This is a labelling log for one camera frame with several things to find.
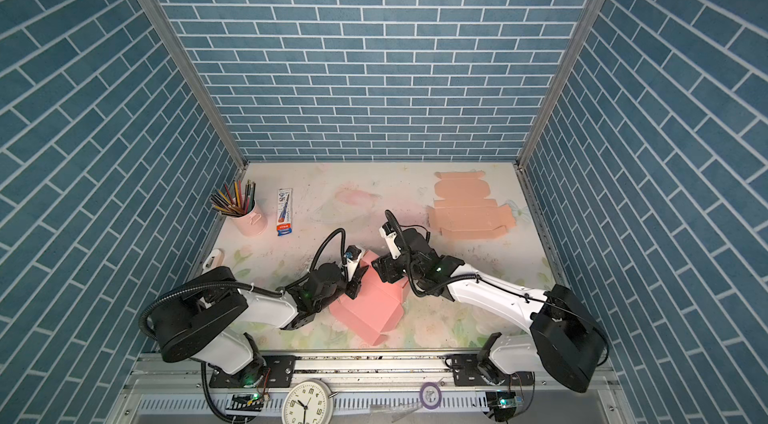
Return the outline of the pink cardboard box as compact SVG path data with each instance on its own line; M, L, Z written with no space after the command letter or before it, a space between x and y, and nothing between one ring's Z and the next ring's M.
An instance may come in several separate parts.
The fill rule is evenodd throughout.
M360 291L355 299L342 295L329 307L331 315L361 338L366 344L383 344L386 333L394 330L405 314L403 303L408 292L405 278L394 284L382 282L372 263L378 255L366 251L360 267L363 275Z

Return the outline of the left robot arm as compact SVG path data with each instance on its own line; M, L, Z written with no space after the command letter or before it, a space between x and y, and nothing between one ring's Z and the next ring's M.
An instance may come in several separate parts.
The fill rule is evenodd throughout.
M296 285L268 291L238 281L221 266L160 296L141 311L138 326L159 345L165 362L191 359L213 368L231 387L255 388L266 383L266 359L255 338L233 325L300 329L340 297L356 298L367 270L353 261L343 267L325 263Z

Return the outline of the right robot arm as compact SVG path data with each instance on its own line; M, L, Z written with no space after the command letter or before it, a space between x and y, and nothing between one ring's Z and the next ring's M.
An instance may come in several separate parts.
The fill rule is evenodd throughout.
M408 280L419 298L442 297L489 312L527 332L544 370L565 388L584 393L610 354L605 332L571 289L514 285L465 261L438 254L417 230L383 225L389 253L373 261L381 281Z

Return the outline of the tan flat cardboard box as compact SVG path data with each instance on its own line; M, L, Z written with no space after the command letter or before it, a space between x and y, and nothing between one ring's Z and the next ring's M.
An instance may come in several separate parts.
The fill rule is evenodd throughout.
M484 172L438 172L435 176L437 199L427 208L432 232L450 240L491 240L517 226L511 208L490 198Z

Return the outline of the white blue pencil box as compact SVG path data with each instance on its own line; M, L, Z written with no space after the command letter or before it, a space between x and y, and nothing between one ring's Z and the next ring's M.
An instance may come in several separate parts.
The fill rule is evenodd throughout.
M278 237L287 236L292 233L292 199L293 190L291 188L279 189L277 193L277 217L276 232Z

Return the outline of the pink metal pencil bucket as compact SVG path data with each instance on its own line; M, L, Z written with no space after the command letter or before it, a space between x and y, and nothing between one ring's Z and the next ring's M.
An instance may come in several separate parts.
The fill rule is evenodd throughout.
M268 218L257 203L253 205L253 208L247 214L231 217L230 221L244 237L258 236L268 227Z

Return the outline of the white round object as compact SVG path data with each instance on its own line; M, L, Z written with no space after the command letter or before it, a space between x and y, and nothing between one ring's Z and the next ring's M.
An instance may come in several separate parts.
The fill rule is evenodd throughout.
M212 269L220 267L223 263L223 260L223 251L220 249L213 249L202 264L202 272L207 273Z

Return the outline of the bundle of coloured pencils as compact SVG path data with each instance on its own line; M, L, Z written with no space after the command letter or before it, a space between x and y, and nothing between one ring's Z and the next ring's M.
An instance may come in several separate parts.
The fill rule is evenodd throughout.
M235 181L215 190L209 200L213 209L226 217L244 217L255 210L256 185L252 181Z

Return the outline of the purple tape roll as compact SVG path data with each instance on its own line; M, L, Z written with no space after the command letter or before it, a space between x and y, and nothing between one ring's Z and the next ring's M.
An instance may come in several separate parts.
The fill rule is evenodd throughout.
M419 391L419 401L422 408L433 411L442 405L442 391L437 383L424 383Z

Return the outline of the white wall clock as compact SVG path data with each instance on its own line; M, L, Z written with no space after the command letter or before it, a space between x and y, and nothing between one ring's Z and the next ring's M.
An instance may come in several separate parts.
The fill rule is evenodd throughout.
M287 394L282 410L283 424L329 424L334 411L331 389L324 382L309 379Z

